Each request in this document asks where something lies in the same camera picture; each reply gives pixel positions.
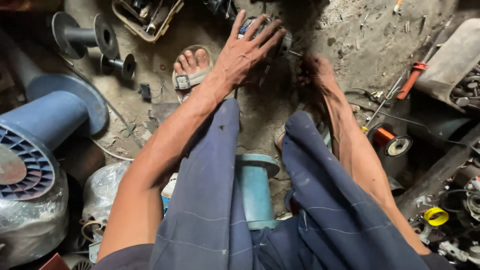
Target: copper wire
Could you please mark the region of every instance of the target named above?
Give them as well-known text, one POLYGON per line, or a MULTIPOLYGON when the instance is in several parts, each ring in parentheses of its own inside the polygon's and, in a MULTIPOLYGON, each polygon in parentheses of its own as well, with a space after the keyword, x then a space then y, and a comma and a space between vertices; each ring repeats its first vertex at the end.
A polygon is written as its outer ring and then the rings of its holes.
POLYGON ((381 147, 385 147, 393 138, 396 137, 396 134, 389 132, 382 127, 377 128, 373 134, 373 141, 381 147))

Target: concrete floor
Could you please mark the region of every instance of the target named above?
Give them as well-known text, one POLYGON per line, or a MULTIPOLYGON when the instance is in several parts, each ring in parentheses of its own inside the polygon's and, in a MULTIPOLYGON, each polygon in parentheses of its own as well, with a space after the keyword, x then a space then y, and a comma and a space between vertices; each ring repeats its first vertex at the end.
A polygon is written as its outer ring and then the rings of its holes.
MULTIPOLYGON (((110 1, 66 0, 65 11, 71 14, 82 27, 90 27, 97 13, 107 15, 114 25, 120 45, 120 55, 135 56, 137 67, 131 81, 123 82, 115 76, 100 75, 99 51, 89 49, 89 56, 74 65, 88 74, 95 85, 110 102, 123 114, 129 123, 135 123, 134 132, 142 136, 146 129, 143 121, 151 110, 151 104, 141 100, 137 93, 140 83, 149 83, 158 89, 165 81, 163 95, 154 103, 176 102, 171 82, 173 63, 185 47, 202 44, 218 55, 229 33, 229 26, 212 16, 201 1, 186 0, 183 9, 175 15, 167 33, 155 44, 147 43, 134 36, 111 11, 110 1)), ((387 91, 402 70, 422 58, 422 48, 427 35, 436 32, 455 12, 455 0, 404 0, 401 15, 392 14, 395 0, 299 0, 269 3, 267 13, 278 15, 285 27, 293 33, 293 49, 298 52, 309 49, 328 58, 335 66, 340 87, 353 87, 369 91, 387 91), (365 31, 360 24, 369 13, 365 31), (419 34, 422 16, 427 15, 425 29, 419 34), (410 21, 410 33, 405 33, 405 23, 410 21)), ((236 5, 246 9, 248 15, 259 15, 261 3, 251 4, 249 0, 236 0, 236 5)), ((272 134, 294 111, 298 98, 294 84, 294 57, 278 60, 261 89, 241 89, 240 103, 241 132, 238 139, 238 153, 260 153, 278 156, 280 153, 272 142, 272 134)), ((348 95, 365 106, 374 106, 358 95, 348 95)), ((357 113, 359 124, 365 123, 365 116, 357 113)), ((125 149, 128 157, 135 157, 139 148, 131 138, 121 135, 123 130, 118 119, 110 118, 108 132, 101 143, 116 152, 125 149)), ((282 165, 281 172, 270 179, 271 196, 275 214, 280 216, 286 210, 283 197, 291 188, 289 175, 282 165)))

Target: orange screwdriver handle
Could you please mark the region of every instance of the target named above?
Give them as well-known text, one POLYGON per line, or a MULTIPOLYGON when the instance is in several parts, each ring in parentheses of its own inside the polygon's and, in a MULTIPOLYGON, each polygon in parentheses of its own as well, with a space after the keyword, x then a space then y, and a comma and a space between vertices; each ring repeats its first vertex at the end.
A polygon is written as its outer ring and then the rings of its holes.
POLYGON ((415 65, 413 66, 413 71, 410 74, 407 82, 403 85, 400 94, 398 94, 398 96, 396 97, 397 99, 405 99, 407 97, 410 89, 412 89, 418 77, 425 69, 427 69, 427 64, 420 62, 415 63, 415 65))

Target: copper wire spool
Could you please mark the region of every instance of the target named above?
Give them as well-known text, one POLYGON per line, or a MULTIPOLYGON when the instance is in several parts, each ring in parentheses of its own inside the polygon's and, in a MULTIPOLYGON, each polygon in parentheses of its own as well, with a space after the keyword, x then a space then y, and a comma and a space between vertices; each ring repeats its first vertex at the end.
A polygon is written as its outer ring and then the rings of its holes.
POLYGON ((376 125, 367 133, 367 137, 373 146, 383 148, 389 157, 401 156, 412 146, 412 139, 409 136, 398 136, 388 123, 376 125))

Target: sandal strap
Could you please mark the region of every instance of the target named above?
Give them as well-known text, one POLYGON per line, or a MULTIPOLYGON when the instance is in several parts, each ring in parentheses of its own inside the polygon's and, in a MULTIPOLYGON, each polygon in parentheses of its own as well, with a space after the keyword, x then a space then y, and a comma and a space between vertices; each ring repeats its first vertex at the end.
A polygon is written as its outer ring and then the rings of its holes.
POLYGON ((173 85, 179 90, 190 89, 192 86, 199 85, 211 70, 212 67, 207 67, 190 75, 176 75, 173 77, 173 85))

